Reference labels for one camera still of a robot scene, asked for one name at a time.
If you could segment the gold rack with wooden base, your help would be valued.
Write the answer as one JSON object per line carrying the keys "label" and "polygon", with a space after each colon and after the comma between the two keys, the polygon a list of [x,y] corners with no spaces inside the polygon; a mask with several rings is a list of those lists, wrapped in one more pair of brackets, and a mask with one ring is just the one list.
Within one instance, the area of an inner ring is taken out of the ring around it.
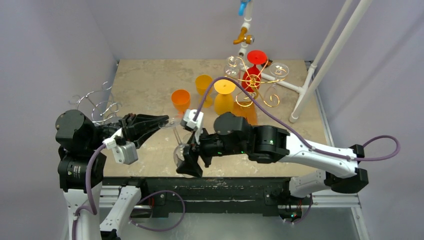
{"label": "gold rack with wooden base", "polygon": [[[266,67],[267,62],[268,61],[266,61],[266,63],[257,65],[257,67],[258,67],[258,69],[260,70],[260,73],[261,73],[260,86],[265,85],[267,83],[266,81],[262,80],[262,77],[264,76],[263,70],[270,67],[270,66]],[[257,75],[253,75],[253,76],[250,77],[251,82],[253,84],[255,83],[256,77],[257,77]],[[242,78],[243,78],[243,76],[240,77],[240,79],[237,79],[241,85],[242,85],[242,81],[243,81]],[[271,85],[273,79],[274,79],[274,77],[271,75],[271,81],[268,82],[270,85]],[[241,91],[235,97],[236,106],[234,107],[233,114],[236,115],[236,116],[239,116],[239,117],[244,117],[247,120],[247,122],[251,125],[257,125],[258,124],[258,117],[257,117],[256,109],[255,109],[256,105],[253,103],[253,101],[251,101],[250,97],[254,98],[258,102],[263,102],[266,106],[268,106],[270,108],[277,107],[280,104],[280,101],[281,101],[280,98],[279,98],[278,103],[269,104],[266,101],[266,97],[265,97],[266,92],[264,94],[261,94],[259,92],[259,89],[254,88],[254,92],[247,92],[247,94],[245,94],[243,91]]]}

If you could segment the clear wine glass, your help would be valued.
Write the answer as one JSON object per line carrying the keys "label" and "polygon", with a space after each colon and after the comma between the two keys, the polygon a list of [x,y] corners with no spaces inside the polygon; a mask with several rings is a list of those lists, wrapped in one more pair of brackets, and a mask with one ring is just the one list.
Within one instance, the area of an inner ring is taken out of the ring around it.
{"label": "clear wine glass", "polygon": [[184,143],[182,141],[182,138],[180,137],[177,130],[177,127],[181,126],[181,120],[182,119],[180,117],[175,116],[175,117],[170,117],[168,120],[165,120],[164,122],[160,122],[158,124],[158,127],[160,129],[172,130],[172,133],[177,143],[177,146],[175,147],[173,151],[173,160],[177,168],[180,167],[185,162],[184,150],[185,150],[185,147],[188,146],[187,143]]}

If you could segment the clear tall flute glass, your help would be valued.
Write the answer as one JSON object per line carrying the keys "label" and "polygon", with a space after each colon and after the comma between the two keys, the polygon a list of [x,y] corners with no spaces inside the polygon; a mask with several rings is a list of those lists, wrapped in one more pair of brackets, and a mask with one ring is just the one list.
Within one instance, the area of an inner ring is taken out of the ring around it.
{"label": "clear tall flute glass", "polygon": [[273,80],[269,88],[265,92],[266,101],[272,105],[279,102],[277,83],[286,79],[289,74],[289,67],[286,64],[280,62],[274,62],[269,67],[270,74],[273,76]]}

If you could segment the red plastic wine glass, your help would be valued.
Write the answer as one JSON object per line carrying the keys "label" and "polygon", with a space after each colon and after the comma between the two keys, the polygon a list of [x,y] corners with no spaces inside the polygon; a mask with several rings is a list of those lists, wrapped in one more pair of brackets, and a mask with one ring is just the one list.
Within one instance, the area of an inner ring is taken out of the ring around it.
{"label": "red plastic wine glass", "polygon": [[[257,65],[265,64],[268,60],[267,55],[261,50],[252,50],[247,54],[247,61],[252,64],[252,67],[249,67],[247,71],[243,74],[243,81],[241,86],[249,93],[253,93],[254,89],[259,89],[261,84],[261,71],[258,69]],[[257,76],[254,80],[255,83],[252,83],[251,76]]]}

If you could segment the clear short glass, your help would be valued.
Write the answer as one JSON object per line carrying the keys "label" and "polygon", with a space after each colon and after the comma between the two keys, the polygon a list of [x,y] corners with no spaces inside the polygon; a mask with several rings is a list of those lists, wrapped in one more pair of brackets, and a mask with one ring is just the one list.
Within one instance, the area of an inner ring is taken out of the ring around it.
{"label": "clear short glass", "polygon": [[230,56],[226,60],[226,65],[224,67],[224,76],[240,79],[241,77],[241,68],[240,68],[240,59],[236,56]]}

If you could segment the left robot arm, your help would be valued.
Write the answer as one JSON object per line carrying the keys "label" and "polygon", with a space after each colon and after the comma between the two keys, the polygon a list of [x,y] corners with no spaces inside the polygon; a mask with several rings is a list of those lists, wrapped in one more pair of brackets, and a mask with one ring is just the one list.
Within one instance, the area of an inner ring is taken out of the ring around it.
{"label": "left robot arm", "polygon": [[114,123],[96,125],[84,113],[71,109],[55,122],[59,143],[59,186],[67,204],[69,237],[72,240],[119,240],[136,204],[149,199],[144,179],[127,179],[117,201],[104,220],[99,208],[106,156],[111,150],[119,164],[138,160],[137,149],[169,122],[167,115],[129,113]]}

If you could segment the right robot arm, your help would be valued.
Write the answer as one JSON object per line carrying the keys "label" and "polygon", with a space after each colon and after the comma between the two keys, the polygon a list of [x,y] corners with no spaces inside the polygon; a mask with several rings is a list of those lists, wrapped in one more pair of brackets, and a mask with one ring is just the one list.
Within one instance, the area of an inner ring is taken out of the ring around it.
{"label": "right robot arm", "polygon": [[359,167],[357,157],[363,148],[325,146],[327,154],[319,153],[316,142],[301,142],[293,133],[271,125],[251,125],[241,116],[226,112],[215,119],[214,133],[203,127],[204,114],[195,109],[184,114],[181,125],[191,131],[187,143],[179,144],[173,153],[176,172],[200,178],[214,157],[247,155],[259,164],[295,163],[315,168],[315,172],[289,178],[280,196],[288,204],[306,195],[330,189],[340,194],[355,194],[369,183],[368,172]]}

